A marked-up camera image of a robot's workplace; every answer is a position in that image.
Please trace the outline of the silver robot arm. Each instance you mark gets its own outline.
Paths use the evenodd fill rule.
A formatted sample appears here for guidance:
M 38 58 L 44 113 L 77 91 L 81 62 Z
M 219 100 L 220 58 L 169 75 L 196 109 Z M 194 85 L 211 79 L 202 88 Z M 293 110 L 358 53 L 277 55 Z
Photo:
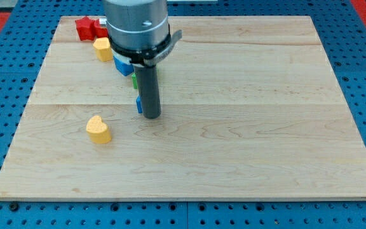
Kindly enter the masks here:
M 103 0 L 114 56 L 125 64 L 143 64 L 171 42 L 166 0 Z

